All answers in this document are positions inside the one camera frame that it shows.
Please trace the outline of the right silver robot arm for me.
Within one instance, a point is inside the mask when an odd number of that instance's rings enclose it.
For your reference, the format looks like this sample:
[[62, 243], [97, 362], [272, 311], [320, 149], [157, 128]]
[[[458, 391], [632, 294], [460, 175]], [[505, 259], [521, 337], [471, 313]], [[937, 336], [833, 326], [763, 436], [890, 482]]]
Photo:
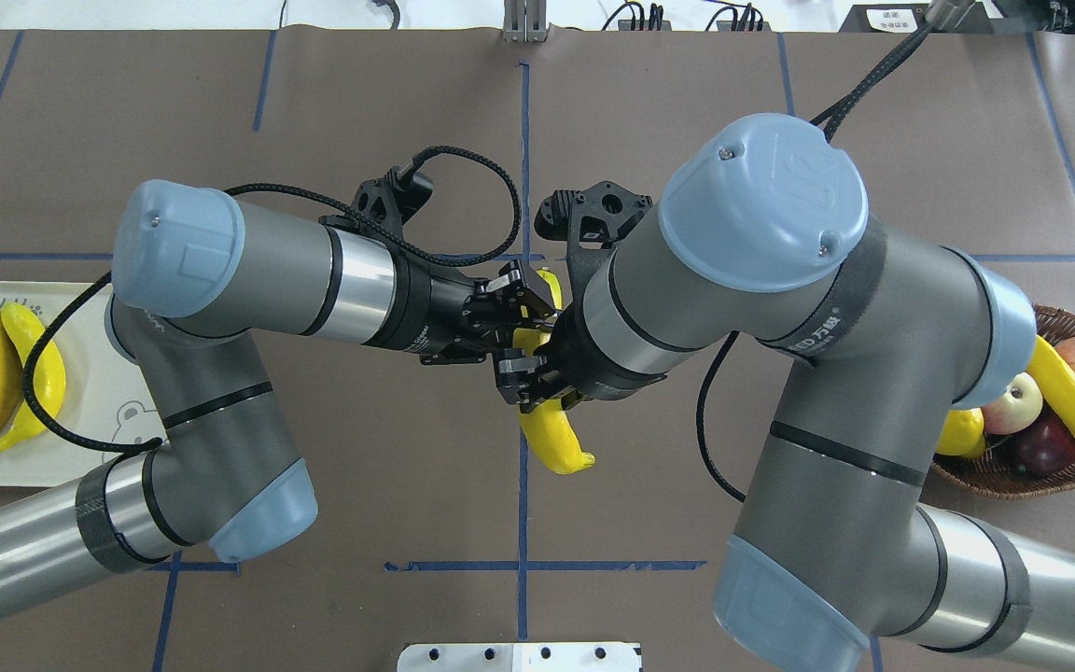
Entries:
[[947, 413], [1032, 358], [1023, 290], [882, 224], [848, 154], [777, 112], [621, 220], [507, 399], [626, 399], [731, 331], [793, 358], [713, 596], [730, 638], [782, 671], [852, 671], [871, 637], [1075, 671], [1075, 554], [920, 502]]

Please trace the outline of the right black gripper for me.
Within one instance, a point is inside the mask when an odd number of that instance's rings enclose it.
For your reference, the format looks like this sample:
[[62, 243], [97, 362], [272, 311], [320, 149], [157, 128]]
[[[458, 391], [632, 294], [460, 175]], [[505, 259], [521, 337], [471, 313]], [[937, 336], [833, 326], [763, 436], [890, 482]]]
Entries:
[[559, 315], [546, 343], [496, 353], [496, 391], [513, 408], [538, 408], [556, 399], [553, 372], [564, 387], [602, 401], [627, 399], [666, 378], [665, 373], [630, 371], [611, 361], [590, 337], [579, 309]]

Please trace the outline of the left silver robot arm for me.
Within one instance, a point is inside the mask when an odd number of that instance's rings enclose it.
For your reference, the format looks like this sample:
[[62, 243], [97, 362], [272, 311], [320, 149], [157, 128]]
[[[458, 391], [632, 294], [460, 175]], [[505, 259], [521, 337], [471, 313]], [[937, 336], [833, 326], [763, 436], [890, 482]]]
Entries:
[[405, 221], [432, 189], [391, 171], [362, 184], [350, 216], [314, 221], [142, 183], [117, 233], [104, 325], [163, 431], [0, 507], [0, 620], [198, 543], [240, 563], [307, 530], [307, 464], [253, 330], [477, 363], [512, 356], [513, 331], [551, 317], [551, 287], [520, 262], [472, 278], [459, 260], [407, 251]]

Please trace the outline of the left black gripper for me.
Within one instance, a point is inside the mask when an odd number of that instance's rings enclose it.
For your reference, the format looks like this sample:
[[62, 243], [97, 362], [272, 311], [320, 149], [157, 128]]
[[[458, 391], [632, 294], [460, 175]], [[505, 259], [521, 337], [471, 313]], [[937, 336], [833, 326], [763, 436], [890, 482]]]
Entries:
[[513, 347], [513, 332], [555, 317], [551, 282], [532, 264], [508, 262], [494, 277], [426, 264], [410, 286], [398, 323], [398, 349], [424, 366], [483, 363]]

